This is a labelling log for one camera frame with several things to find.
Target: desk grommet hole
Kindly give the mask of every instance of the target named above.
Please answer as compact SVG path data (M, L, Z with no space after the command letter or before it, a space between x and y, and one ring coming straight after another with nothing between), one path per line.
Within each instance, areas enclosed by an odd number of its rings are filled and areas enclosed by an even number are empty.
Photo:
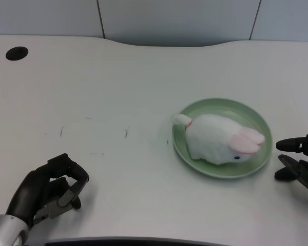
M21 60L27 56L28 53L29 50L26 47L19 46L8 50L6 53L6 58L8 60Z

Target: white table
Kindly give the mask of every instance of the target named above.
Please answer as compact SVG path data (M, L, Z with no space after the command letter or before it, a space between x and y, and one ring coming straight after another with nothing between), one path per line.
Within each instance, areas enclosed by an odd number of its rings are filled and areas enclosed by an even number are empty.
M16 46L28 56L7 60ZM274 180L279 151L238 180L204 176L178 158L171 115L211 97L257 110L274 144L305 136L308 43L164 48L0 36L0 214L28 172L66 152L90 174L82 208L35 226L31 243L139 236L308 245L308 190Z

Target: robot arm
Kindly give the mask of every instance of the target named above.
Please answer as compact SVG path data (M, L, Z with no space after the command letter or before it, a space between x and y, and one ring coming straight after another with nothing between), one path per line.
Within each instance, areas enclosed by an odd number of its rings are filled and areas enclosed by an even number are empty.
M76 183L70 187L64 175ZM88 181L87 172L67 154L31 171L15 192L6 214L0 215L0 246L23 245L34 224L79 209L78 195Z
M308 135L306 137L289 138L276 143L276 148L281 151L301 153L308 156ZM294 160L287 155L279 155L278 158L285 165L275 173L278 181L298 180L308 189L308 162Z

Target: plush toy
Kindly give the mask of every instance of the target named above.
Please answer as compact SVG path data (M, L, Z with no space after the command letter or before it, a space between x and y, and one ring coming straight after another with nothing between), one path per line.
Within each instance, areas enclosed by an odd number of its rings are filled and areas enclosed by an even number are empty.
M195 119L179 114L172 122L185 126L187 147L192 159L220 165L244 162L258 153L265 137L227 117L203 114Z

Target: white wall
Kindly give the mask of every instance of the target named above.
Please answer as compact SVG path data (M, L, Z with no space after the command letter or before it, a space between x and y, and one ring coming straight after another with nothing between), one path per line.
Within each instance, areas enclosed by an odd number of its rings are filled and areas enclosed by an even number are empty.
M206 46L250 37L260 0L99 0L107 39ZM97 0L0 0L0 34L103 37ZM308 41L308 0L262 0L252 40Z
M107 39L207 46L249 40L259 0L99 0Z
M308 41L308 0L262 0L252 39Z
M103 36L96 0L0 0L0 34Z

